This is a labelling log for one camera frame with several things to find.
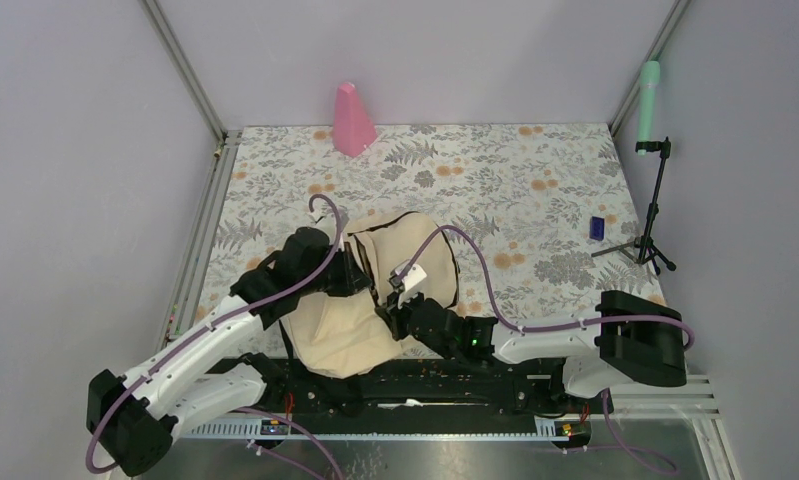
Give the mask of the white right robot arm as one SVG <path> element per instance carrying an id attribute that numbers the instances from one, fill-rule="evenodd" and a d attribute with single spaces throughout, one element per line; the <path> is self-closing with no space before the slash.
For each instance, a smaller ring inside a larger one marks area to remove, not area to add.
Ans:
<path id="1" fill-rule="evenodd" d="M 548 396 L 564 412 L 617 385 L 676 388 L 687 382 L 685 352 L 693 333 L 681 314 L 620 290 L 602 292 L 594 308 L 512 326 L 495 317 L 461 317 L 422 294 L 376 312 L 394 339 L 412 338 L 478 369 L 561 361 L 561 377 L 550 382 Z"/>

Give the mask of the beige canvas backpack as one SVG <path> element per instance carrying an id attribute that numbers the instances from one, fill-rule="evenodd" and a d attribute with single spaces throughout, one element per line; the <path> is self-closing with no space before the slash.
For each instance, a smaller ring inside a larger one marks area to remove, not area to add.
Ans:
<path id="1" fill-rule="evenodd" d="M 296 356 L 308 370 L 345 379 L 367 373 L 419 345 L 409 336 L 395 340 L 376 308 L 392 292 L 392 271 L 410 260 L 436 228 L 430 216 L 412 211 L 347 223 L 344 251 L 353 256 L 373 286 L 350 297 L 307 295 L 281 319 Z"/>

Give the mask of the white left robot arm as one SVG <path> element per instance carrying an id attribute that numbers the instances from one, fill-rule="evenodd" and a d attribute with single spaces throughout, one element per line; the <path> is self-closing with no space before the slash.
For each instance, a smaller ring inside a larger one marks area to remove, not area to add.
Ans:
<path id="1" fill-rule="evenodd" d="M 243 273 L 202 322 L 125 373 L 104 369 L 90 380 L 89 471 L 120 468 L 129 476 L 148 471 L 187 428 L 177 401 L 225 350 L 262 335 L 308 296 L 343 298 L 370 288 L 372 273 L 369 254 L 351 236 L 297 229 L 281 249 Z"/>

